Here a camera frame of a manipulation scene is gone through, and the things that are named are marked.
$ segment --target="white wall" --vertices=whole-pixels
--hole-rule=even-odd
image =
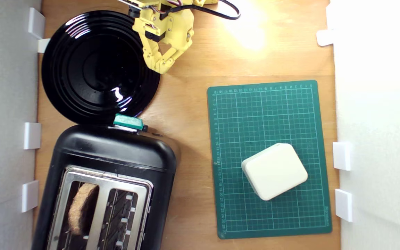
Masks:
[[[343,250],[400,249],[400,1],[332,0],[338,141],[353,144]]]
[[[23,150],[24,122],[36,121],[37,39],[27,33],[40,0],[0,0],[0,250],[25,250],[32,212],[21,213],[21,185],[33,180],[35,152]]]

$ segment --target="green cutting mat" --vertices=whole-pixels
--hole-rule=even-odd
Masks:
[[[219,238],[331,232],[317,82],[210,87],[208,108]],[[292,144],[308,180],[263,201],[240,164],[278,142]]]

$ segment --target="white bracket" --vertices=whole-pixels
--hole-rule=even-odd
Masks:
[[[21,212],[25,213],[38,206],[38,194],[40,185],[38,181],[23,184],[23,196],[21,202]]]
[[[334,168],[351,171],[350,151],[351,144],[348,142],[333,142]]]
[[[327,29],[318,30],[316,33],[317,44],[319,46],[327,46],[334,43],[335,39],[335,27],[337,24],[337,15],[335,3],[330,3],[326,8],[327,13]]]
[[[46,18],[35,8],[29,10],[29,26],[27,31],[38,39],[44,37],[44,26]]]
[[[38,53],[44,53],[46,51],[46,47],[50,42],[50,38],[40,39],[38,40]]]
[[[336,189],[336,215],[342,219],[353,222],[353,197],[351,193]]]
[[[24,123],[24,149],[39,149],[41,146],[41,123]]]

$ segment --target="black toaster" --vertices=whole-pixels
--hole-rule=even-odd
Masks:
[[[160,248],[180,155],[174,141],[143,130],[75,125],[61,134],[32,250]]]

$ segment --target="wooden surface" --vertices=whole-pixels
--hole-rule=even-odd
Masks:
[[[157,95],[141,115],[150,127],[176,139],[183,154],[176,173],[162,249],[338,250],[340,220],[334,213],[334,189],[339,187],[339,178],[332,164],[332,142],[336,141],[334,64],[332,47],[320,48],[316,44],[316,31],[326,28],[328,0],[233,0],[233,3],[242,13],[237,21],[198,11],[194,13],[192,47],[162,76]],[[46,38],[73,16],[97,9],[127,12],[127,8],[116,0],[43,0]],[[219,240],[207,88],[306,79],[316,79],[319,83],[333,232]],[[36,155],[35,178],[40,181],[42,193],[56,139],[73,123],[50,104],[41,82],[38,121],[43,124],[43,134],[41,149]]]

